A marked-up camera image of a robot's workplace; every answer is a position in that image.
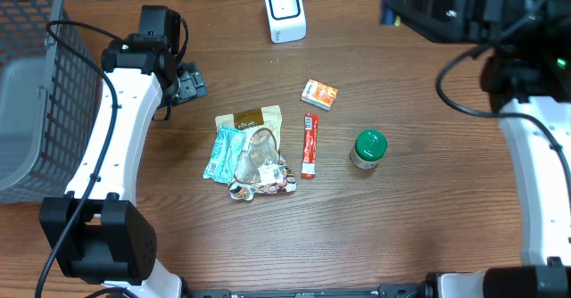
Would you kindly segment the teal Kleenex tissue pack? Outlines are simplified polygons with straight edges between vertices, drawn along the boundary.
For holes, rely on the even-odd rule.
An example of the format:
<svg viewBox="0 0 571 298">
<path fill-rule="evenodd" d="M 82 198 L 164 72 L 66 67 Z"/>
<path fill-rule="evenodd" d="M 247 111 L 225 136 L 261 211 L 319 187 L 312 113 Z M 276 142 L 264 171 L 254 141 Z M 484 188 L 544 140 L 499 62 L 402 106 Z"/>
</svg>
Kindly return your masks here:
<svg viewBox="0 0 571 298">
<path fill-rule="evenodd" d="M 245 139 L 246 134 L 242 130 L 220 126 L 203 178 L 229 185 L 234 179 Z"/>
</svg>

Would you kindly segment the brown snack pouch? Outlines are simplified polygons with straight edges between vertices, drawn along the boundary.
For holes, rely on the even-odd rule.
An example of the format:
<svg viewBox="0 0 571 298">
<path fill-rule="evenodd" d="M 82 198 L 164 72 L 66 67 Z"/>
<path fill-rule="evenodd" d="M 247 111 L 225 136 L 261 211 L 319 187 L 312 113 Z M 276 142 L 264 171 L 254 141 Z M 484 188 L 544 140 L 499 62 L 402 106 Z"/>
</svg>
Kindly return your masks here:
<svg viewBox="0 0 571 298">
<path fill-rule="evenodd" d="M 215 118 L 217 128 L 233 128 L 245 134 L 234 158 L 228 191 L 235 200 L 251 201 L 255 195 L 292 193 L 297 185 L 280 152 L 282 113 L 278 105 L 265 106 Z"/>
</svg>

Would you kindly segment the orange Kleenex tissue box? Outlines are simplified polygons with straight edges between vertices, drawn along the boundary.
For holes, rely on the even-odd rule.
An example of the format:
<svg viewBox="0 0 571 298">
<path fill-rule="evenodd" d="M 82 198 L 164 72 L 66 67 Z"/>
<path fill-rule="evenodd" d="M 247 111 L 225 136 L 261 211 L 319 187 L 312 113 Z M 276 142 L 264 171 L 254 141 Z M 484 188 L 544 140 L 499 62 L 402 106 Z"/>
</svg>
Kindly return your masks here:
<svg viewBox="0 0 571 298">
<path fill-rule="evenodd" d="M 309 104 L 329 111 L 337 98 L 338 90 L 314 79 L 309 79 L 302 91 L 301 99 Z"/>
</svg>

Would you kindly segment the red snack stick packet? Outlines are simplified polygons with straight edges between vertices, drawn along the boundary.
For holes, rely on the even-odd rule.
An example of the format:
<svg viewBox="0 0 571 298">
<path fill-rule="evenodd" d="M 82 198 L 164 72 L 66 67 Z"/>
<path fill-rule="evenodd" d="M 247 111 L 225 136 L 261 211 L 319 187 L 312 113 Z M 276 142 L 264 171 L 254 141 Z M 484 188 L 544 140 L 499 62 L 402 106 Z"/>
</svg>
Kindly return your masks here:
<svg viewBox="0 0 571 298">
<path fill-rule="evenodd" d="M 317 140 L 319 116 L 306 113 L 304 116 L 304 144 L 302 150 L 302 178 L 316 177 Z"/>
</svg>

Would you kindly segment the green lid jar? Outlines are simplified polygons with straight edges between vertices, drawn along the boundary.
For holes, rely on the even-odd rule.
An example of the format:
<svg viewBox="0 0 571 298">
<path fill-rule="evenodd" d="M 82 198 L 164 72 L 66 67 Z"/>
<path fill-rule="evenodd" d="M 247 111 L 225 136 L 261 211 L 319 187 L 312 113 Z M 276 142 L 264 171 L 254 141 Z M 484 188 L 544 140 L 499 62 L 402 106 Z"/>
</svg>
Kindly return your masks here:
<svg viewBox="0 0 571 298">
<path fill-rule="evenodd" d="M 381 132 L 373 129 L 364 130 L 356 138 L 350 158 L 360 169 L 374 169 L 385 156 L 387 147 L 387 140 Z"/>
</svg>

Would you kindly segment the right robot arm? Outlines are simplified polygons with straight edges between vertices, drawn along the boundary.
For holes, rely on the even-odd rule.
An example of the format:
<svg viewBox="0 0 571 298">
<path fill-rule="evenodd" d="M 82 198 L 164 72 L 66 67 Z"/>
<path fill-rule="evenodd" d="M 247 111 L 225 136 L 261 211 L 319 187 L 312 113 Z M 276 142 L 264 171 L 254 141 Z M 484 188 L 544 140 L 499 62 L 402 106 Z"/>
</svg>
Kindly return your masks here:
<svg viewBox="0 0 571 298">
<path fill-rule="evenodd" d="M 453 110 L 497 120 L 517 181 L 521 263 L 485 272 L 433 272 L 382 285 L 383 297 L 567 297 L 570 294 L 570 0 L 381 0 L 384 25 L 485 57 L 489 111 L 436 93 Z"/>
</svg>

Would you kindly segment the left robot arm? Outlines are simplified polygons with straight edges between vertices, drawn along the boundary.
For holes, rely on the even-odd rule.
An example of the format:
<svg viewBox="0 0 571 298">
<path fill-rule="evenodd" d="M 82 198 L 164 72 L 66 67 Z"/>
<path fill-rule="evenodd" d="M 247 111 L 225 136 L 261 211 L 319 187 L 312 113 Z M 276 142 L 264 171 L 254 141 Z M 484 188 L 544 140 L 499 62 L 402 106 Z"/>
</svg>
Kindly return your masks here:
<svg viewBox="0 0 571 298">
<path fill-rule="evenodd" d="M 103 81 L 101 101 L 86 151 L 60 197 L 43 200 L 39 222 L 52 251 L 35 295 L 51 267 L 102 288 L 95 296 L 189 297 L 187 282 L 157 259 L 157 236 L 137 209 L 136 182 L 155 112 L 183 102 L 182 58 L 188 26 L 166 6 L 145 5 L 138 31 L 111 36 L 100 64 L 76 56 Z"/>
</svg>

